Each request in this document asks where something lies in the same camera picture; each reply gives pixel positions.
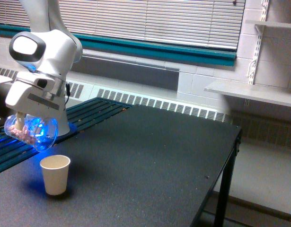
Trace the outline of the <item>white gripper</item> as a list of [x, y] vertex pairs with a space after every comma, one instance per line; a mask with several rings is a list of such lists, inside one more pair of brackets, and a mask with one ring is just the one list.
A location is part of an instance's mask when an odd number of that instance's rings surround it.
[[65, 74], [19, 72], [6, 99], [6, 106], [15, 110], [15, 128], [22, 130], [25, 114], [41, 118], [65, 119]]

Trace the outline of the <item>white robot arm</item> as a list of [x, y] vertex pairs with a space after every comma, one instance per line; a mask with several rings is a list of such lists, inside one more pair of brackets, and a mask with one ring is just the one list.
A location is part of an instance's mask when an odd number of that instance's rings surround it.
[[26, 71], [17, 74], [5, 103], [17, 113], [54, 118], [58, 136], [70, 132], [65, 109], [66, 76], [82, 56], [82, 44], [64, 25], [57, 0], [22, 0], [30, 22], [9, 44], [11, 57]]

